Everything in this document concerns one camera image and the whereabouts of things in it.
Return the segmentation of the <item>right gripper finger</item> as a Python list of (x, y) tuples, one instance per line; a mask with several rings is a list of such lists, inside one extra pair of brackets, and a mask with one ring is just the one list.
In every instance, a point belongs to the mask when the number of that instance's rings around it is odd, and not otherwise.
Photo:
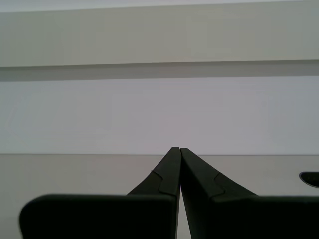
[(258, 196), (182, 148), (181, 191), (193, 239), (317, 239), (319, 199)]
[(173, 147), (126, 195), (50, 194), (19, 215), (25, 239), (174, 239), (180, 196), (180, 149)]

